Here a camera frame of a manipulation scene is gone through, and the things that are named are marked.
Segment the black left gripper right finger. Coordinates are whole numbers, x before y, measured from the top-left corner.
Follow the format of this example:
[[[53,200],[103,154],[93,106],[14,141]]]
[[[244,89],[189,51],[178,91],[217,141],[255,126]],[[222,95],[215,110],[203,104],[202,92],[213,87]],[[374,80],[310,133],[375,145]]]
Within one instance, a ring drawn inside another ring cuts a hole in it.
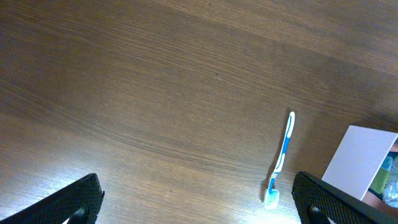
[[[380,212],[305,171],[296,174],[292,196],[300,221],[304,224],[397,223],[397,218]]]

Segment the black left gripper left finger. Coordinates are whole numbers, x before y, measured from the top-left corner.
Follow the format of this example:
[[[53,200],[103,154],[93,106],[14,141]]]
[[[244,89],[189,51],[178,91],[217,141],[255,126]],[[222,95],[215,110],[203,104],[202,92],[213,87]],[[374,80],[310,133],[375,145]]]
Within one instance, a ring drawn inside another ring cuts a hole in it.
[[[1,220],[1,223],[90,223],[101,210],[104,191],[98,176],[88,174],[39,202]]]

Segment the blue white toothbrush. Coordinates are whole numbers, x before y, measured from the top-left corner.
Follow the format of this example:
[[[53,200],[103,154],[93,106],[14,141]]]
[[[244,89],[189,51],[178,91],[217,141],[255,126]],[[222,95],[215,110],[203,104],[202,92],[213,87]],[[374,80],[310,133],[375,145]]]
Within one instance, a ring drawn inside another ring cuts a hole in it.
[[[277,176],[282,171],[286,151],[289,146],[290,138],[291,138],[293,130],[294,130],[294,125],[295,125],[295,112],[291,111],[289,113],[289,117],[287,120],[285,134],[283,137],[282,146],[280,149],[278,160],[276,162],[274,170],[269,179],[268,188],[266,188],[264,191],[264,208],[268,209],[268,210],[276,209],[278,206],[278,203],[279,203],[280,192],[274,188],[274,185],[275,185],[275,180],[276,180]]]

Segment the white cardboard box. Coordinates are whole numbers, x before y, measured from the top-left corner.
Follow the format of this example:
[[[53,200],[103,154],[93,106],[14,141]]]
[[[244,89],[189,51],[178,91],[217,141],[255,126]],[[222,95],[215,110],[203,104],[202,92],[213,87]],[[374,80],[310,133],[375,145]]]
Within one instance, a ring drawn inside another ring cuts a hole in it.
[[[360,202],[397,217],[397,209],[369,192],[389,152],[397,152],[397,133],[349,126],[322,180]]]

